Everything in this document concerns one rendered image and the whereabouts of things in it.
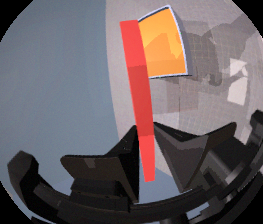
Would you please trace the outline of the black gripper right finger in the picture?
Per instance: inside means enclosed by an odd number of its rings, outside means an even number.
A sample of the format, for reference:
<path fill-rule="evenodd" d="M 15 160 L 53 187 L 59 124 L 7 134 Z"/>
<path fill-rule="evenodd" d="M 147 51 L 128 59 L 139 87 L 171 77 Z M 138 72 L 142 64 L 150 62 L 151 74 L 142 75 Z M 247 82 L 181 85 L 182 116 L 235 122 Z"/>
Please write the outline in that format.
<path fill-rule="evenodd" d="M 236 123 L 225 124 L 207 135 L 192 135 L 154 121 L 154 137 L 163 153 L 179 193 L 191 190 L 190 183 L 202 167 L 209 149 L 235 135 Z"/>

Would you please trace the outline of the red lid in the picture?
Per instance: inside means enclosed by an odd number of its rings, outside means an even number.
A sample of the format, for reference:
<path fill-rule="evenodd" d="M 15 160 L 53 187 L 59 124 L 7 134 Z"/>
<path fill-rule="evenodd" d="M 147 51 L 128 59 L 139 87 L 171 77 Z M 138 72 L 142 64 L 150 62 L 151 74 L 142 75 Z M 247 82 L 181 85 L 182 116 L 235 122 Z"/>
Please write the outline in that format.
<path fill-rule="evenodd" d="M 152 116 L 151 88 L 147 75 L 146 52 L 142 43 L 138 20 L 120 22 L 127 75 L 130 81 L 132 107 L 138 128 L 144 180 L 155 181 L 154 116 Z"/>

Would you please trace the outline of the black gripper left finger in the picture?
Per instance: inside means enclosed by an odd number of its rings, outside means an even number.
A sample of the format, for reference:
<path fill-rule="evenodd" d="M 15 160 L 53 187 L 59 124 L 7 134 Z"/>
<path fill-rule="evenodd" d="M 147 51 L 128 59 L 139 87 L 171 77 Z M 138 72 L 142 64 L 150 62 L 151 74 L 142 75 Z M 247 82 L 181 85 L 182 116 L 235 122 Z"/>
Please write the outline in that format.
<path fill-rule="evenodd" d="M 132 204 L 139 202 L 140 151 L 136 124 L 106 155 L 66 155 L 60 157 L 60 163 L 74 179 L 119 181 Z"/>

